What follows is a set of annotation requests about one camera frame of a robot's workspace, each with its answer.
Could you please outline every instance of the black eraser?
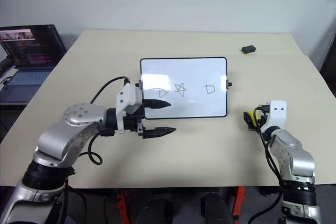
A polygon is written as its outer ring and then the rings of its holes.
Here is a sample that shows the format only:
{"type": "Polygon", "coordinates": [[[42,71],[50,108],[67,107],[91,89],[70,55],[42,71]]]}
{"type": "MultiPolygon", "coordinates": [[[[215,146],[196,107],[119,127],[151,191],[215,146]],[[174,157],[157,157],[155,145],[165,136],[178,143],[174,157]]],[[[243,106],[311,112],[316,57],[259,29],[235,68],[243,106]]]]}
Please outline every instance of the black eraser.
{"type": "Polygon", "coordinates": [[[256,51],[256,47],[253,45],[242,48],[242,52],[245,54],[248,54],[249,52],[255,52],[255,51],[256,51]]]}

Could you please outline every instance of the white wall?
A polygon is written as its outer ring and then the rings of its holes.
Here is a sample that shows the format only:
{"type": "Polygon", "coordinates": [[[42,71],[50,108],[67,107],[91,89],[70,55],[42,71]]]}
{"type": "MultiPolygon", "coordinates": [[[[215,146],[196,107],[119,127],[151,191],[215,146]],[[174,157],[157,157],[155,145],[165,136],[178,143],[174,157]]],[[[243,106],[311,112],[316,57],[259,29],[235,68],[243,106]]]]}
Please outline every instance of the white wall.
{"type": "Polygon", "coordinates": [[[320,68],[336,32],[336,0],[0,0],[0,25],[46,23],[67,47],[85,28],[290,32],[320,68]]]}

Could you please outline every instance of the whiteboard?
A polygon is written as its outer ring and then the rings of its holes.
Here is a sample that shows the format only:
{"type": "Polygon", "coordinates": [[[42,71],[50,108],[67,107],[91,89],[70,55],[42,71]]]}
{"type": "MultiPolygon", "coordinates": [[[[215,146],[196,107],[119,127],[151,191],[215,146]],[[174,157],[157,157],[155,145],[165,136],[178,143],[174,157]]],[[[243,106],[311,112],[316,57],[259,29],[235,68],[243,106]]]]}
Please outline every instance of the whiteboard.
{"type": "Polygon", "coordinates": [[[145,108],[147,119],[226,116],[226,58],[141,59],[144,99],[171,104],[145,108]]]}

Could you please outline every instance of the robotic arm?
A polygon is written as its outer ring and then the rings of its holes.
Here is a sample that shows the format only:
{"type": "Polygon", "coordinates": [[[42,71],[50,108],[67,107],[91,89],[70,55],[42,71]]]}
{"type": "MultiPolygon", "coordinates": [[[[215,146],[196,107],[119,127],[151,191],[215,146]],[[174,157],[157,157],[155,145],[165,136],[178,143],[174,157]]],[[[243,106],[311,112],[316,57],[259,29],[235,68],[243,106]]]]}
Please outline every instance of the robotic arm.
{"type": "Polygon", "coordinates": [[[113,136],[116,130],[135,131],[143,138],[167,135],[176,129],[146,130],[142,125],[144,108],[166,106],[170,104],[165,101],[142,99],[139,85],[128,82],[117,95],[116,108],[91,103],[70,106],[61,120],[41,134],[33,161],[18,182],[0,223],[54,223],[61,207],[57,198],[68,176],[75,173],[72,165],[87,141],[97,135],[113,136]]]}
{"type": "MultiPolygon", "coordinates": [[[[260,134],[279,164],[280,190],[283,192],[281,210],[286,216],[280,218],[278,223],[322,224],[314,185],[315,163],[310,153],[302,148],[302,144],[283,129],[286,122],[286,102],[271,101],[256,110],[263,112],[259,120],[260,134]]],[[[254,127],[247,114],[244,114],[244,118],[250,128],[254,127]]]]}

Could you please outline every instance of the laptop screen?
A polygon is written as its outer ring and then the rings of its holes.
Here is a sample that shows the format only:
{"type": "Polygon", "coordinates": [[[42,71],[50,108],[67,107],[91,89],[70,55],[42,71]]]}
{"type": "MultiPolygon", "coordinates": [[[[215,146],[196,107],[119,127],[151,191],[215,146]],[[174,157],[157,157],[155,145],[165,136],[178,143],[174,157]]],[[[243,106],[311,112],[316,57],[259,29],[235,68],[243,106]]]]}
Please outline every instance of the laptop screen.
{"type": "Polygon", "coordinates": [[[53,67],[66,53],[54,25],[1,27],[0,43],[17,67],[53,67]]]}

